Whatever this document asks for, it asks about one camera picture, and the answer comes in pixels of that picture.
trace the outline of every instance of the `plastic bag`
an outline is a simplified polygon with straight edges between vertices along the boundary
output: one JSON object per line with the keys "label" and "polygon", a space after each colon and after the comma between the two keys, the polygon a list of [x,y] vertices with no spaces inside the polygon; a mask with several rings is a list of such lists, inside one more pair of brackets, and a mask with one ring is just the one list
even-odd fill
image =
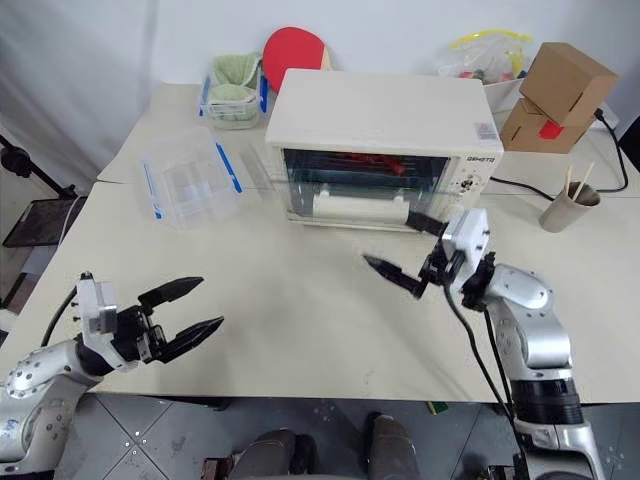
{"label": "plastic bag", "polygon": [[478,78],[482,83],[520,78],[529,66],[524,53],[531,36],[509,30],[483,30],[459,38],[450,46],[457,63],[443,65],[440,76]]}

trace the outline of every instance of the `person's leg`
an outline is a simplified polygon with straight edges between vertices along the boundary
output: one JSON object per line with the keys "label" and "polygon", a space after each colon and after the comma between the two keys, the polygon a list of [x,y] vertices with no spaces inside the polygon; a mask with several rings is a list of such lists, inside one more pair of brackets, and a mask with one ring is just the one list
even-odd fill
{"label": "person's leg", "polygon": [[260,435],[242,453],[229,480],[287,475],[295,444],[296,435],[291,430],[276,430]]}
{"label": "person's leg", "polygon": [[419,480],[416,450],[405,428],[388,415],[370,421],[369,480]]}

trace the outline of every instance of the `oven label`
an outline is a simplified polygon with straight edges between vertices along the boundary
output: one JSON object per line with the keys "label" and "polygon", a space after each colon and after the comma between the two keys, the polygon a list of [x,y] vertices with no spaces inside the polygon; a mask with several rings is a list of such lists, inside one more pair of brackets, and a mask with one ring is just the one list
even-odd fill
{"label": "oven label", "polygon": [[467,157],[467,162],[495,162],[494,157]]}
{"label": "oven label", "polygon": [[478,140],[498,140],[496,129],[491,123],[474,123]]}

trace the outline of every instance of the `paper cup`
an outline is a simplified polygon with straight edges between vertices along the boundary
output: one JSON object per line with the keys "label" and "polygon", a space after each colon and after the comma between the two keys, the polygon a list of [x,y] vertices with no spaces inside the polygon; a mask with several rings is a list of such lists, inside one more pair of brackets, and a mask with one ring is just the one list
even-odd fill
{"label": "paper cup", "polygon": [[600,195],[585,183],[574,202],[571,198],[580,182],[571,182],[569,195],[563,189],[540,216],[540,226],[547,232],[561,232],[600,203]]}

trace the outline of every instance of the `cardboard box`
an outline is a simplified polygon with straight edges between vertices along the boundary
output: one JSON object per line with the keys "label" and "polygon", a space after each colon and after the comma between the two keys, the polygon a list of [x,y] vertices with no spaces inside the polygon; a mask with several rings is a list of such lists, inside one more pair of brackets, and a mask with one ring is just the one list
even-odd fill
{"label": "cardboard box", "polygon": [[[521,98],[502,127],[500,139],[507,151],[569,153],[594,120],[592,116],[582,125],[560,127],[531,101]],[[544,138],[550,136],[549,131],[558,130],[555,138]]]}
{"label": "cardboard box", "polygon": [[554,122],[583,125],[607,98],[618,75],[568,43],[543,43],[520,93]]}

